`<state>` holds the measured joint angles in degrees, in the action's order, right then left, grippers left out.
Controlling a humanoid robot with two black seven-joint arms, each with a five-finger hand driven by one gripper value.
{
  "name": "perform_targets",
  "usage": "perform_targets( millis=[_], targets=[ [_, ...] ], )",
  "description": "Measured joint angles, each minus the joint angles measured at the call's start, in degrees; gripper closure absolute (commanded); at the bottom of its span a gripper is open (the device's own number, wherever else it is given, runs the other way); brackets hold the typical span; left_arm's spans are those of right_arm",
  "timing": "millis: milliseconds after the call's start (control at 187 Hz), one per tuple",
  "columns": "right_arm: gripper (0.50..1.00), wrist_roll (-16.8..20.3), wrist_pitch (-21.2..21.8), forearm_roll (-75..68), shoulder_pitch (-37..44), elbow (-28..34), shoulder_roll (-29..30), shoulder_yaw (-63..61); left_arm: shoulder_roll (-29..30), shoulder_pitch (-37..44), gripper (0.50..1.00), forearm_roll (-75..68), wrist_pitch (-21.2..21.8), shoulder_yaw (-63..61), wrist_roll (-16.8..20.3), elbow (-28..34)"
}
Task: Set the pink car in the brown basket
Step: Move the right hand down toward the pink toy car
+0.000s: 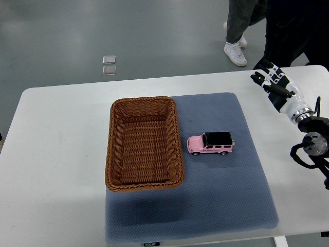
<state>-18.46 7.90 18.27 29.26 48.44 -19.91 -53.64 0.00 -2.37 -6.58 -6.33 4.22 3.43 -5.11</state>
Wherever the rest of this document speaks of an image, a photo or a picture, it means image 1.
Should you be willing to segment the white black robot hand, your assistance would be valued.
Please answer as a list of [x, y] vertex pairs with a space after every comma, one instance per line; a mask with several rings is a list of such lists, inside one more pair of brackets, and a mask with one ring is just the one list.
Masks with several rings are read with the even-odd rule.
[[285, 114], [294, 124], [314, 115], [298, 85], [281, 68], [263, 60], [257, 69], [259, 71], [254, 72], [251, 79], [268, 94], [268, 99], [279, 113]]

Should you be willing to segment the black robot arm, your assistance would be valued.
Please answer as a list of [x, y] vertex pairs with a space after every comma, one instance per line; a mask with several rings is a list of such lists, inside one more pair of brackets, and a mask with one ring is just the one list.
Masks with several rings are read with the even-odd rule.
[[[320, 116], [321, 97], [317, 97], [315, 110], [301, 112], [296, 123], [298, 129], [305, 133], [301, 143], [291, 148], [290, 156], [293, 160], [307, 168], [319, 169], [325, 176], [324, 186], [328, 189], [328, 118]], [[302, 149], [314, 162], [307, 164], [298, 156], [298, 150]]]

